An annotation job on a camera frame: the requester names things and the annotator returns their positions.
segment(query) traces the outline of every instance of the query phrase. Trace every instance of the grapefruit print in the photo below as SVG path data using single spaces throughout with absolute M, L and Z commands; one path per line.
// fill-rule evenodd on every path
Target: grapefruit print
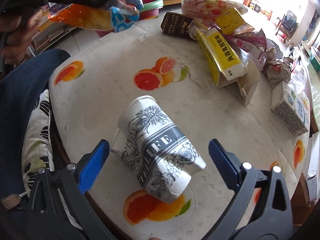
M 134 192 L 126 199 L 123 207 L 123 216 L 132 226 L 144 219 L 166 221 L 183 215 L 189 209 L 190 203 L 191 200 L 185 203 L 185 197 L 181 194 L 169 205 L 142 189 Z
M 176 60 L 174 58 L 162 57 L 157 60 L 156 66 L 153 68 L 153 70 L 158 71 L 163 75 L 172 70 L 175 64 Z
M 260 198 L 260 195 L 261 195 L 261 188 L 258 188 L 256 194 L 254 195 L 254 199 L 253 199 L 254 204 L 257 204 L 257 202 Z
M 83 72 L 83 62 L 74 61 L 59 72 L 56 79 L 54 80 L 54 85 L 58 84 L 61 80 L 68 82 L 70 80 L 76 79 L 80 77 Z
M 143 90 L 153 90 L 163 85 L 163 78 L 160 73 L 152 69 L 143 69 L 133 77 L 135 85 Z
M 298 140 L 293 150 L 293 166 L 295 169 L 297 168 L 298 163 L 302 162 L 304 153 L 305 149 L 303 146 L 303 142 L 301 140 Z
M 163 84 L 162 84 L 163 87 L 171 83 L 172 80 L 174 79 L 174 71 L 170 70 L 168 73 L 162 75 L 162 79 L 163 79 Z

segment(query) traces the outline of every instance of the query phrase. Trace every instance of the cushion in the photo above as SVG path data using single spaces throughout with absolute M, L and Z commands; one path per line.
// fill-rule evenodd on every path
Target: cushion
M 21 168 L 23 184 L 28 196 L 38 169 L 44 167 L 50 171 L 54 170 L 50 142 L 50 108 L 49 91 L 46 89 L 39 96 L 31 112 L 23 141 Z

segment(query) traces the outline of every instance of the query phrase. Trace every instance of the chair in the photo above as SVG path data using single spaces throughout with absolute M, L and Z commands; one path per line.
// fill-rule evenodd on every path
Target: chair
M 286 41 L 291 39 L 292 35 L 294 34 L 298 24 L 293 19 L 288 19 L 288 15 L 284 15 L 281 23 L 278 25 L 278 30 L 276 32 L 276 35 L 278 35 L 278 32 L 280 31 L 282 34 L 285 35 L 285 38 L 283 38 L 283 35 L 281 37 L 284 39 L 283 42 L 286 43 Z

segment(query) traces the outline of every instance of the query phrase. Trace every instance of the blue jeans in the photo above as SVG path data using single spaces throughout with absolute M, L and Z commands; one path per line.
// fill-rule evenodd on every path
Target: blue jeans
M 0 199 L 25 191 L 21 151 L 31 111 L 53 71 L 70 55 L 51 49 L 20 65 L 0 82 Z M 10 217 L 25 228 L 27 198 L 9 210 Z

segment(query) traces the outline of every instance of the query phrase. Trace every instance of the crumpled paper cup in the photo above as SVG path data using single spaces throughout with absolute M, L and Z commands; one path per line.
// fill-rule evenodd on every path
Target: crumpled paper cup
M 191 176 L 206 166 L 151 96 L 136 98 L 120 116 L 111 151 L 147 192 L 168 204 L 183 193 Z

